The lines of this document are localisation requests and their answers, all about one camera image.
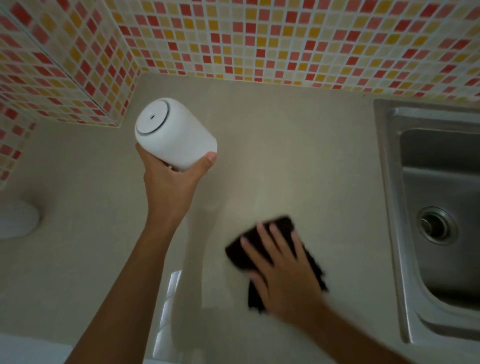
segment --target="stainless steel sink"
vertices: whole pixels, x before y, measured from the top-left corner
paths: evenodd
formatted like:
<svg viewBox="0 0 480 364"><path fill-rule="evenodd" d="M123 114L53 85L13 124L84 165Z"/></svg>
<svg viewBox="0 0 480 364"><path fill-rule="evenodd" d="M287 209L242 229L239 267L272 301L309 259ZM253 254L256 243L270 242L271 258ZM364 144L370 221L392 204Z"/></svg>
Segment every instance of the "stainless steel sink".
<svg viewBox="0 0 480 364"><path fill-rule="evenodd" d="M480 352L480 109L375 115L403 338Z"/></svg>

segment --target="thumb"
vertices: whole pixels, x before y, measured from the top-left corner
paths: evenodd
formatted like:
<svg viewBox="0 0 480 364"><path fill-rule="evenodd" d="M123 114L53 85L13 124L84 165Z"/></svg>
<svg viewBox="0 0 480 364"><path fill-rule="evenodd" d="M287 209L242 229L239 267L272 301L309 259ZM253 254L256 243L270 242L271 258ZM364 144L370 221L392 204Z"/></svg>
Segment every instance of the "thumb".
<svg viewBox="0 0 480 364"><path fill-rule="evenodd" d="M185 174L195 181L199 181L203 175L212 167L216 161L216 153L208 152L201 157L193 166L191 166Z"/></svg>

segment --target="fingernail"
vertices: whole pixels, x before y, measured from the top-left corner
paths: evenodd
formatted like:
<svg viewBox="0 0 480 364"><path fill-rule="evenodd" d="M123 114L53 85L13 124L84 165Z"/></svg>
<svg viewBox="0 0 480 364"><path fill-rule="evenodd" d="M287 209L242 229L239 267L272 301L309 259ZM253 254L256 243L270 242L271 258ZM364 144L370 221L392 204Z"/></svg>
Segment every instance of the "fingernail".
<svg viewBox="0 0 480 364"><path fill-rule="evenodd" d="M216 161L216 153L215 152L208 152L207 154L207 158L210 162L212 162L212 164L215 163Z"/></svg>

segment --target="hand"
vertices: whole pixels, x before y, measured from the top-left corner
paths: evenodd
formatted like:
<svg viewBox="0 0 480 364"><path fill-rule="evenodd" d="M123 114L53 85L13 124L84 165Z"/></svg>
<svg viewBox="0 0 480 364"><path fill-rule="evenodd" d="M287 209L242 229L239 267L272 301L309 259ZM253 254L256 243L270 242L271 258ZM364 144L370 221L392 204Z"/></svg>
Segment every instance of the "hand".
<svg viewBox="0 0 480 364"><path fill-rule="evenodd" d="M310 332L312 322L326 306L322 301L322 291L307 260L300 237L293 231L291 236L297 258L288 247L275 224L269 226L276 245L263 224L257 225L262 243L272 258L271 265L250 242L242 237L241 245L266 282L258 272L248 272L267 312L282 321Z"/></svg>
<svg viewBox="0 0 480 364"><path fill-rule="evenodd" d="M176 172L138 143L135 148L145 166L147 225L168 221L176 229L192 204L198 182L215 163L216 153L208 152L186 172Z"/></svg>

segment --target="sink rim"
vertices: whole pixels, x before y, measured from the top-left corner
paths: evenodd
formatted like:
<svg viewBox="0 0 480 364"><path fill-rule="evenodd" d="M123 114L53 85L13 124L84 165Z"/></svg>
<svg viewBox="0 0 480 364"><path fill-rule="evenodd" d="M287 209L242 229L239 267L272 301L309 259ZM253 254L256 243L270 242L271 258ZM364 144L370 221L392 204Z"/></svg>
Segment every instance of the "sink rim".
<svg viewBox="0 0 480 364"><path fill-rule="evenodd" d="M476 334L480 331L480 311L444 303L424 285L411 233L412 222L405 203L400 157L400 136L408 130L480 134L480 109L385 99L375 100L374 108L402 339L405 342L441 345L455 342L468 350L480 352L479 341L456 338L454 335L444 337L426 325L471 330ZM405 108L408 109L407 115L402 114ZM425 115L429 112L439 115L438 111L446 111L449 118L439 122ZM404 120L400 122L396 116L402 116Z"/></svg>

